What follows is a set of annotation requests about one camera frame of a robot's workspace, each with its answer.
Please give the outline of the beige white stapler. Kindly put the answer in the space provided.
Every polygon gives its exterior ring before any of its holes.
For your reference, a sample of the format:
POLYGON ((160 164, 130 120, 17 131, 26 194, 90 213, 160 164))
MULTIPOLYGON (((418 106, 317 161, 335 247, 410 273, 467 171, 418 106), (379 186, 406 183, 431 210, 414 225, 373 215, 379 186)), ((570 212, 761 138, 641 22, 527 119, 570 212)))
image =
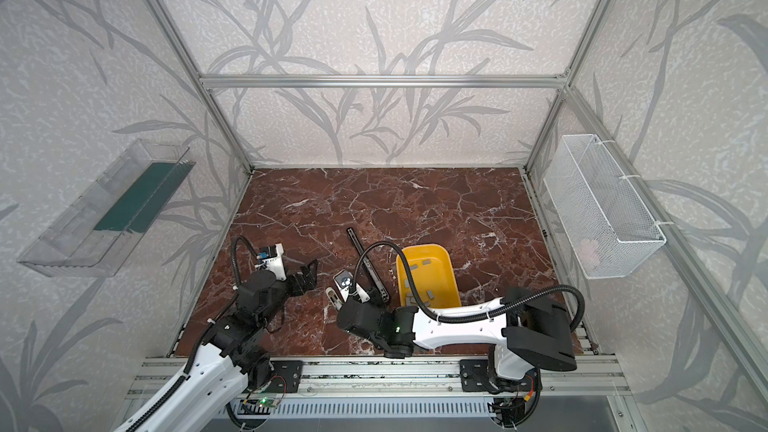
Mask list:
POLYGON ((341 300, 336 291, 332 287, 328 287, 325 289, 325 294, 334 309, 336 311, 340 311, 344 302, 341 300))

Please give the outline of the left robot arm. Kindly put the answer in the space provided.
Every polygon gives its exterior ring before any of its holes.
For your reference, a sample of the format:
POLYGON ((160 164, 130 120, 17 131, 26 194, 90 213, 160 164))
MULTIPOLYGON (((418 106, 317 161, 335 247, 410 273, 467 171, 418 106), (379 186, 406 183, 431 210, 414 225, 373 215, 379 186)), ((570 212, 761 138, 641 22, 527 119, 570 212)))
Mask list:
POLYGON ((283 280, 264 269, 238 283, 225 313, 208 324, 185 365, 117 429, 200 431, 239 394, 267 384, 273 368, 259 341, 288 299, 316 287, 317 270, 313 260, 283 280))

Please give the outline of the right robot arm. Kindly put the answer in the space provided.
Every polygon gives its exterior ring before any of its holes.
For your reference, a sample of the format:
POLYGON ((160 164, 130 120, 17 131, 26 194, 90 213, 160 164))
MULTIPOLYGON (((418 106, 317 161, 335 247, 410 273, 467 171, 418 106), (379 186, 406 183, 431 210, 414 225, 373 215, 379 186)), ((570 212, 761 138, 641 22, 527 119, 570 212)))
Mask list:
POLYGON ((400 307, 386 311, 353 297, 338 311, 337 326, 363 338, 391 359, 405 359, 417 348, 482 344, 491 347, 485 387, 503 387, 530 378, 536 371, 577 369, 571 334, 584 311, 580 292, 570 286, 540 291, 510 288, 506 295, 473 306, 433 309, 400 307), (551 298, 555 293, 577 295, 579 308, 570 318, 567 308, 551 298))

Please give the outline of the yellow plastic tray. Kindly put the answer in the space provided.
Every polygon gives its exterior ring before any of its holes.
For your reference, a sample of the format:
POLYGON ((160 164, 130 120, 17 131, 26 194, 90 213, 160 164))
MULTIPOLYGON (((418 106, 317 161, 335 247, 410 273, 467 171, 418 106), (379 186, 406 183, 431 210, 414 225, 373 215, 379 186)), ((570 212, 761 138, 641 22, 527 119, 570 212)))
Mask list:
POLYGON ((422 244, 405 247, 403 253, 416 290, 428 307, 445 309, 462 306, 451 259, 445 248, 438 244, 422 244), (431 259, 432 264, 425 267, 422 261, 426 259, 431 259), (429 300, 428 290, 434 293, 434 300, 429 300))

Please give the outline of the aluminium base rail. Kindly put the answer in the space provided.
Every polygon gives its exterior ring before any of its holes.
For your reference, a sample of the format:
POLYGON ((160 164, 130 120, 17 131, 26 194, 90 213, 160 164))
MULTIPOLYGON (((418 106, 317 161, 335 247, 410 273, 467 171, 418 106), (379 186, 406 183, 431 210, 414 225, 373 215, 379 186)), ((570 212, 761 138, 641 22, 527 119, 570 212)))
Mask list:
MULTIPOLYGON (((374 356, 305 356, 302 370, 277 379, 267 396, 285 398, 454 397, 471 376, 463 356, 421 355, 404 360, 374 356)), ((544 371, 536 384, 544 395, 629 395, 629 384, 612 355, 581 355, 572 372, 544 371)))

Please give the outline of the clear plastic wall bin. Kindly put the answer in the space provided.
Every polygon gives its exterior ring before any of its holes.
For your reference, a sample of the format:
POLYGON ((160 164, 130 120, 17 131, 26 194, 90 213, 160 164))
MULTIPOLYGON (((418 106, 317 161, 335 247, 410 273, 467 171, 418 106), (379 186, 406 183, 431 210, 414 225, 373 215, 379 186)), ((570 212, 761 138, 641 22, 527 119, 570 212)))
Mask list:
POLYGON ((116 275, 194 166, 186 145, 135 140, 18 262, 47 277, 116 275))

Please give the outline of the aluminium frame crossbar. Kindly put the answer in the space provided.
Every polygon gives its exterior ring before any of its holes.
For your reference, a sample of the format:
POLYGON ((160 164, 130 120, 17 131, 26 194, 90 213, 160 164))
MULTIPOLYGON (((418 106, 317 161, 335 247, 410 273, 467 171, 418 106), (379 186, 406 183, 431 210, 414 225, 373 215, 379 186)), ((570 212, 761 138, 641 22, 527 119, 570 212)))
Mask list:
POLYGON ((543 88, 558 89, 558 75, 202 75, 205 88, 543 88))

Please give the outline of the aluminium frame corner post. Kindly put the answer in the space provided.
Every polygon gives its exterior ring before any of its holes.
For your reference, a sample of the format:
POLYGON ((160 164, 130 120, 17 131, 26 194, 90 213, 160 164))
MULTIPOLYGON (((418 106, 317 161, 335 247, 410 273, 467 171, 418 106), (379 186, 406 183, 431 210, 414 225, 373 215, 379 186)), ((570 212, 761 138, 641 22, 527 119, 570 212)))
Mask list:
POLYGON ((251 172, 253 170, 253 165, 245 148, 236 137, 233 127, 226 119, 212 93, 204 87, 202 83, 202 74, 198 70, 193 56, 186 46, 178 27, 165 7, 163 0, 144 0, 144 2, 160 31, 169 43, 186 77, 190 80, 196 95, 202 101, 207 112, 213 119, 214 124, 226 139, 242 167, 248 172, 251 172))

